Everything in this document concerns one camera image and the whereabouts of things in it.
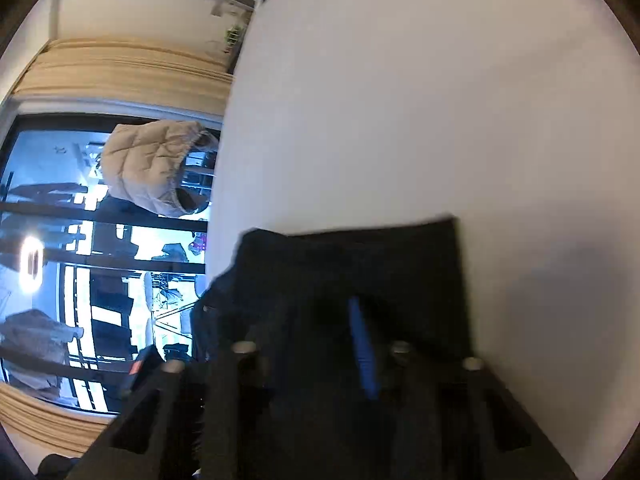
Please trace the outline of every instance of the window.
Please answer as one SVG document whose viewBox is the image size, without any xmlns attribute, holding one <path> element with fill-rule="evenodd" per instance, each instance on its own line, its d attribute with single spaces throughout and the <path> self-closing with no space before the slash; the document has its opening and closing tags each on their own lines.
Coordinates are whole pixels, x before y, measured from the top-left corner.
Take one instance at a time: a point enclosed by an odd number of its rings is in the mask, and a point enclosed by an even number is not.
<svg viewBox="0 0 640 480">
<path fill-rule="evenodd" d="M 168 358 L 191 353 L 190 310 L 206 288 L 210 207 L 164 218 L 110 196 L 100 174 L 100 152 L 116 124 L 146 121 L 21 117 L 2 147 L 0 338 L 4 352 L 22 356 L 12 354 L 20 364 L 5 358 L 2 371 L 34 396 L 118 411 L 116 384 L 73 378 L 91 378 L 78 368 L 112 372 L 117 383 L 146 346 Z M 212 170 L 215 154 L 193 153 L 186 164 Z M 185 173 L 182 186 L 208 198 L 206 173 Z M 42 244 L 42 256 L 25 248 L 27 238 Z M 25 288 L 25 275 L 35 290 Z M 40 361 L 26 365 L 24 356 Z M 66 372 L 35 370 L 42 360 Z"/>
</svg>

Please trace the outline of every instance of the glowing light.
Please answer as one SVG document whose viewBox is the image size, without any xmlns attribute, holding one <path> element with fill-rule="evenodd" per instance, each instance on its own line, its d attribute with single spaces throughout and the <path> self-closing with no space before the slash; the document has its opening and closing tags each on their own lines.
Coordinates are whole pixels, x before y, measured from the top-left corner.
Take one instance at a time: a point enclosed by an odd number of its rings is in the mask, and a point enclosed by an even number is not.
<svg viewBox="0 0 640 480">
<path fill-rule="evenodd" d="M 33 236 L 27 236 L 20 249 L 20 288 L 33 294 L 42 285 L 42 261 L 44 245 Z"/>
</svg>

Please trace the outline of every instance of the yellow curtain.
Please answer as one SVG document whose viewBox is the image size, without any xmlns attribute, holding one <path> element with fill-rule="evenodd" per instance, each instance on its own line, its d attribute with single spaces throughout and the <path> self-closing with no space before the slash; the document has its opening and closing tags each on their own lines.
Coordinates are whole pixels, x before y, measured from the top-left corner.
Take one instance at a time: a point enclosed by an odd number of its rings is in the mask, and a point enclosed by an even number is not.
<svg viewBox="0 0 640 480">
<path fill-rule="evenodd" d="M 0 382 L 2 425 L 62 455 L 84 453 L 112 420 L 111 415 L 60 408 Z"/>
<path fill-rule="evenodd" d="M 102 98 L 222 116 L 232 81 L 203 53 L 139 40 L 56 40 L 31 63 L 14 95 Z"/>
</svg>

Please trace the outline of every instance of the beige curtain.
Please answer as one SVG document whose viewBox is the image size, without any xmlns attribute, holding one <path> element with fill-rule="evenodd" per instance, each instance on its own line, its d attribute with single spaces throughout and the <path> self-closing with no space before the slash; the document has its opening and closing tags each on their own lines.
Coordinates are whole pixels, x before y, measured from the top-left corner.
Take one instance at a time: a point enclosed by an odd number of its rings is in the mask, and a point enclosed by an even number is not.
<svg viewBox="0 0 640 480">
<path fill-rule="evenodd" d="M 60 408 L 0 382 L 2 425 L 62 455 L 84 453 L 112 420 L 110 415 Z"/>
<path fill-rule="evenodd" d="M 233 77 L 207 54 L 126 39 L 50 42 L 14 95 L 102 98 L 222 116 Z"/>
</svg>

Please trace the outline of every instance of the beige puffer vest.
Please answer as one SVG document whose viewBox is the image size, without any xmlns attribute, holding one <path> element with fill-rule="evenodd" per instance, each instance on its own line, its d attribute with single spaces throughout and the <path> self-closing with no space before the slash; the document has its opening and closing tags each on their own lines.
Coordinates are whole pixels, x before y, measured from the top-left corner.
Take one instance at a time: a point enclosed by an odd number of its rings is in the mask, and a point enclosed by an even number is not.
<svg viewBox="0 0 640 480">
<path fill-rule="evenodd" d="M 206 198 L 181 189 L 189 152 L 217 150 L 218 140 L 196 121 L 118 124 L 100 158 L 110 195 L 170 218 L 198 210 Z"/>
</svg>

